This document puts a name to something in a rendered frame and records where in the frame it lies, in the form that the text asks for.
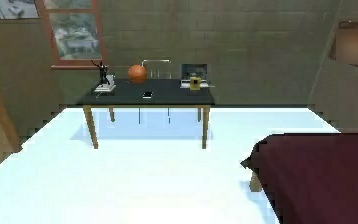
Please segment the silver laptop with stickers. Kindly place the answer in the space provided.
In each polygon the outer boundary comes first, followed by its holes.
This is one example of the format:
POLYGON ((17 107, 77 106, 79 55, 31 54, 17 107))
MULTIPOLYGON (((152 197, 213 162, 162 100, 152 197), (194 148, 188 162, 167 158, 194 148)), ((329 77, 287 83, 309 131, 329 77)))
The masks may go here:
POLYGON ((200 78, 200 87, 207 88, 208 65, 207 64, 182 64, 181 65, 181 87, 189 88, 192 77, 200 78))

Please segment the black top wooden leg table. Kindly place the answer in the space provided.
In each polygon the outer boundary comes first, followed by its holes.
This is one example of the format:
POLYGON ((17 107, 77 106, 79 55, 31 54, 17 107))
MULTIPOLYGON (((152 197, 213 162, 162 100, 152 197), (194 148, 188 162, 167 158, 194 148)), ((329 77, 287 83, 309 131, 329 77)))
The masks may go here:
POLYGON ((125 79, 117 79, 116 87, 111 92, 99 93, 89 90, 78 101, 77 105, 83 108, 93 148, 99 147, 93 108, 108 108, 112 121, 115 120, 115 108, 196 108, 198 121, 202 123, 201 144, 202 148, 206 149, 210 109, 215 104, 211 91, 208 88, 195 91, 181 88, 179 80, 170 79, 167 81, 167 92, 160 99, 162 105, 147 105, 142 101, 142 84, 133 84, 125 79))

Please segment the grey metal chair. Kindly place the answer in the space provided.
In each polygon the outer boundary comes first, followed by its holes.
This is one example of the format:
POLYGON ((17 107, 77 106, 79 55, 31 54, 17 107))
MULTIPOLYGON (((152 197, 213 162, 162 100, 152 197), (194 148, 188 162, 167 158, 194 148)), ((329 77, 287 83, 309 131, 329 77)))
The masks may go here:
POLYGON ((151 99, 143 99, 147 105, 162 105, 161 97, 167 92, 167 81, 172 78, 170 59, 144 59, 141 62, 147 70, 147 79, 142 84, 144 92, 153 92, 151 99))

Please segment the orange basketball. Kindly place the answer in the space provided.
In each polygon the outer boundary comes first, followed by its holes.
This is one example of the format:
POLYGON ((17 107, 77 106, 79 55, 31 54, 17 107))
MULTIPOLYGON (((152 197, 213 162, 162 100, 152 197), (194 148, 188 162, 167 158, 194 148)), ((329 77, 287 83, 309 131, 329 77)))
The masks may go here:
POLYGON ((147 79, 147 70, 141 65, 133 65, 128 70, 128 77, 132 83, 143 83, 147 79))

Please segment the black statuette on white base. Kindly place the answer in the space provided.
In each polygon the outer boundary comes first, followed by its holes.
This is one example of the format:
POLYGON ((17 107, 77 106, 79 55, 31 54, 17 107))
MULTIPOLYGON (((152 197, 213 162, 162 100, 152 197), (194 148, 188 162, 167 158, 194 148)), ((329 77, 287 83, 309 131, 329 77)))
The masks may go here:
POLYGON ((95 88, 95 92, 111 92, 116 87, 114 75, 108 74, 108 67, 102 61, 99 63, 92 62, 92 64, 99 69, 99 83, 95 88))

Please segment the red framed window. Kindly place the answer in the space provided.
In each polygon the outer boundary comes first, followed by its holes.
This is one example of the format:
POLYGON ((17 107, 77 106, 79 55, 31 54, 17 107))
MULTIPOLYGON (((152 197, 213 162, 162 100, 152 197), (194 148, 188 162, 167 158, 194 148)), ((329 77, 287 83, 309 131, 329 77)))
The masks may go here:
POLYGON ((52 69, 94 69, 106 61, 99 0, 35 0, 50 39, 52 69))

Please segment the dark red bed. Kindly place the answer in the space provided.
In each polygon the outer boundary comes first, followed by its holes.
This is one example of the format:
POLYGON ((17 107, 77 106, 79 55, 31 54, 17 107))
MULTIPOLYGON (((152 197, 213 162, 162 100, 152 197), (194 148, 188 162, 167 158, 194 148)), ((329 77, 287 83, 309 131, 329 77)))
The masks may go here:
POLYGON ((358 224, 358 133, 273 134, 241 165, 280 224, 358 224))

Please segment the brown framed wall picture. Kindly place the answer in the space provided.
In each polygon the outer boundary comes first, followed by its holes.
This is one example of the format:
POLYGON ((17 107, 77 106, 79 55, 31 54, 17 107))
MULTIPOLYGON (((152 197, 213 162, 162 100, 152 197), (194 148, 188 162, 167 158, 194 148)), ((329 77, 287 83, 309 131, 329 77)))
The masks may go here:
POLYGON ((358 67, 358 22, 339 23, 328 58, 358 67))

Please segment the grey framed wall picture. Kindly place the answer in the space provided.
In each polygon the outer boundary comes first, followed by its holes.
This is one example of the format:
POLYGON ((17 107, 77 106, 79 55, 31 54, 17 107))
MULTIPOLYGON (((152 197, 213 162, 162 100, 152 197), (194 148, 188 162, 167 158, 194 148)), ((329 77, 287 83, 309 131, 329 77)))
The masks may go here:
POLYGON ((35 0, 0 0, 0 20, 38 18, 35 0))

